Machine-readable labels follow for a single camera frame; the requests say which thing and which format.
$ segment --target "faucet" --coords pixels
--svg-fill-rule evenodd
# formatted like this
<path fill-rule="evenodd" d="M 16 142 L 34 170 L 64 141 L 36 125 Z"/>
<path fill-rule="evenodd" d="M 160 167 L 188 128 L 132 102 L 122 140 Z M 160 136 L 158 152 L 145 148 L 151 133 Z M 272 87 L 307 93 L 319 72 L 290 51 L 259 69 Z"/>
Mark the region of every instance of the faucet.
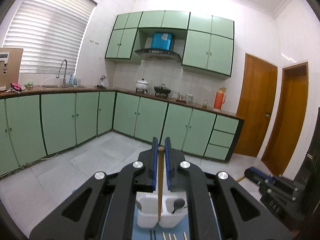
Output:
<path fill-rule="evenodd" d="M 67 62 L 66 59 L 62 60 L 61 66 L 60 66 L 60 69 L 59 69 L 59 72 L 58 72 L 58 74 L 56 75 L 56 78 L 59 78 L 59 74 L 60 74 L 60 71 L 61 71 L 61 68 L 62 68 L 62 65 L 63 65 L 64 62 L 66 62 L 66 68 L 65 68 L 65 70 L 64 70 L 63 81 L 62 81 L 62 86 L 63 86 L 63 87 L 66 85 L 66 73 L 67 73 L 67 66 L 68 66 L 68 62 Z"/>

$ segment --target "metal screw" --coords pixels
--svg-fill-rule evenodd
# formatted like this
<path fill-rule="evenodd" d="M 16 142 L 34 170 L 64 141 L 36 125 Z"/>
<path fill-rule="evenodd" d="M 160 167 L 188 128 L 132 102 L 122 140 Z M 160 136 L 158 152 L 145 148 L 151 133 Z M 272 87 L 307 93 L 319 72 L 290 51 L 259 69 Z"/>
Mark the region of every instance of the metal screw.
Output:
<path fill-rule="evenodd" d="M 98 171 L 98 172 L 96 172 L 95 175 L 94 175 L 94 177 L 95 177 L 96 179 L 103 179 L 104 176 L 105 176 L 105 174 L 104 174 L 103 171 Z"/>
<path fill-rule="evenodd" d="M 226 173 L 225 171 L 220 171 L 220 172 L 218 173 L 218 177 L 219 177 L 220 179 L 227 179 L 227 178 L 229 177 L 229 175 L 228 175 L 228 173 Z"/>
<path fill-rule="evenodd" d="M 190 166 L 191 166 L 190 162 L 187 162 L 187 161 L 180 162 L 180 167 L 182 167 L 184 169 L 187 169 Z"/>
<path fill-rule="evenodd" d="M 143 162 L 140 162 L 140 161 L 136 161 L 132 164 L 133 167 L 139 169 L 143 166 Z"/>

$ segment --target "white blind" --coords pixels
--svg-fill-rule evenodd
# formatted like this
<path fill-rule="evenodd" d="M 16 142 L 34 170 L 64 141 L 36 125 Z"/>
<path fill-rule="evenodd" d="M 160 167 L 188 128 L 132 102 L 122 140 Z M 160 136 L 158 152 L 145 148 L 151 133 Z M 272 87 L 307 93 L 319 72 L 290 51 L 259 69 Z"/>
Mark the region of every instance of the white blind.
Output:
<path fill-rule="evenodd" d="M 3 47 L 23 48 L 21 73 L 75 72 L 80 46 L 95 4 L 90 0 L 23 0 Z"/>

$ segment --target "floor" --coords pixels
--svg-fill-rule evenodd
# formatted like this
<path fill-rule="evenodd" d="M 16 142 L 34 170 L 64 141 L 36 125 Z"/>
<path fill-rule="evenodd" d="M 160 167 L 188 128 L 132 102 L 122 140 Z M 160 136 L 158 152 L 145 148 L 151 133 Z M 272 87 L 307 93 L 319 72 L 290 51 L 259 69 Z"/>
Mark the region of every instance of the floor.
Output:
<path fill-rule="evenodd" d="M 151 149 L 151 145 L 115 132 L 107 133 L 51 160 L 1 179 L 0 199 L 17 226 L 29 236 L 44 217 L 96 171 L 107 174 L 118 172 L 137 160 L 141 151 L 148 149 Z M 234 179 L 241 177 L 244 170 L 251 166 L 269 173 L 259 159 L 238 154 L 233 154 L 228 164 L 190 156 L 185 158 L 203 171 L 213 174 L 226 171 Z M 240 184 L 253 197 L 260 199 L 258 186 L 248 179 L 242 180 Z"/>

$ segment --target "black spoon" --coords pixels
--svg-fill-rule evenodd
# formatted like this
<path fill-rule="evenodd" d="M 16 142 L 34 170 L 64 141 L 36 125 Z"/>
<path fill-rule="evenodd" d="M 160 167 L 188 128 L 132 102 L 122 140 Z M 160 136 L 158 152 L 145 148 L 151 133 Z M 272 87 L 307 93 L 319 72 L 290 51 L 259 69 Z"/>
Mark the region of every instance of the black spoon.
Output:
<path fill-rule="evenodd" d="M 183 208 L 184 204 L 186 202 L 183 198 L 178 198 L 173 202 L 173 211 L 172 214 L 174 214 L 178 209 Z"/>

